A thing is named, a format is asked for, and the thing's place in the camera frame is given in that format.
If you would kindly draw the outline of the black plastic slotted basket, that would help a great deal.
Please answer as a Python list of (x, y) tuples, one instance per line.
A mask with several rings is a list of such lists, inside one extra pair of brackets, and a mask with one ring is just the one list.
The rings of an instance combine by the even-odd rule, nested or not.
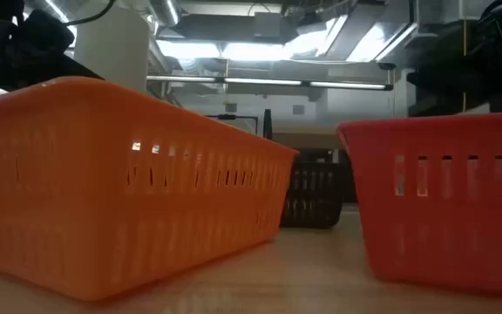
[(295, 162), (280, 226), (331, 229), (340, 219), (342, 187), (341, 164)]

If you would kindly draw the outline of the long ceiling tube light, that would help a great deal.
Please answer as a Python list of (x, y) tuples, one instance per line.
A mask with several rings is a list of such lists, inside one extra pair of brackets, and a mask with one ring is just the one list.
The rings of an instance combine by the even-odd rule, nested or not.
[(346, 90), (371, 90), (391, 91), (394, 85), (363, 83), (363, 82), (335, 82), (335, 81), (311, 81), (275, 78), (233, 78), (233, 77), (200, 77), (200, 76), (172, 76), (172, 75), (148, 75), (148, 81), (180, 82), (180, 83), (205, 83), (205, 84), (239, 84), (239, 85), (277, 85), (307, 88), (327, 88)]

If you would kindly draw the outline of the bright ceiling light panel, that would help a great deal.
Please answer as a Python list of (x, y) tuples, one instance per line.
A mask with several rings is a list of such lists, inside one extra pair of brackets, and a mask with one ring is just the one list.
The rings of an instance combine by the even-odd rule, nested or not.
[(291, 50), (282, 44), (212, 42), (156, 41), (161, 52), (167, 57), (181, 60), (197, 58), (224, 58), (235, 61), (280, 61), (293, 57)]
[(347, 62), (382, 61), (415, 29), (417, 23), (376, 22), (347, 57)]

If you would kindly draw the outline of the orange plastic slotted basket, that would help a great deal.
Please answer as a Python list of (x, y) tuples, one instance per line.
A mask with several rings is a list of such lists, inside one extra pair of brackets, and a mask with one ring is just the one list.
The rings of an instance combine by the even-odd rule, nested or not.
[(294, 149), (120, 85), (0, 95), (0, 272), (95, 301), (273, 239)]

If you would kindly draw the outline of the red plastic slotted basket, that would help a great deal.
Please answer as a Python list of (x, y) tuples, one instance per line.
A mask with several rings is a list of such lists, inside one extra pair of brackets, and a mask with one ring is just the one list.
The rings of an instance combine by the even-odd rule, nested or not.
[(344, 122), (374, 275), (502, 295), (502, 113)]

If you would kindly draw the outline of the thin black background frame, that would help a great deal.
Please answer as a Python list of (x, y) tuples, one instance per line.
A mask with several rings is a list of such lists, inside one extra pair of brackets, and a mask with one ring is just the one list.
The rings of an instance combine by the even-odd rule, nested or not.
[(232, 113), (208, 115), (210, 119), (218, 120), (224, 124), (236, 127), (242, 131), (259, 135), (259, 118), (256, 116), (241, 116)]

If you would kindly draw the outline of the wooden shelf black frame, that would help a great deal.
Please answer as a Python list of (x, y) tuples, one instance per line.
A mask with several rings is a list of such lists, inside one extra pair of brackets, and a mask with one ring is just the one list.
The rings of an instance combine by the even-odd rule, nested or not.
[(341, 149), (334, 128), (313, 126), (276, 126), (271, 109), (263, 114), (261, 134), (287, 147), (295, 149)]

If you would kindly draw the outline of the silver ventilation duct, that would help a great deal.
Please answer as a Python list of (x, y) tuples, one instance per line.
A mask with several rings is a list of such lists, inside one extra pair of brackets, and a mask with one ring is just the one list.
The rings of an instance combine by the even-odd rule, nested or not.
[(150, 10), (162, 27), (175, 26), (180, 21), (176, 0), (148, 0)]

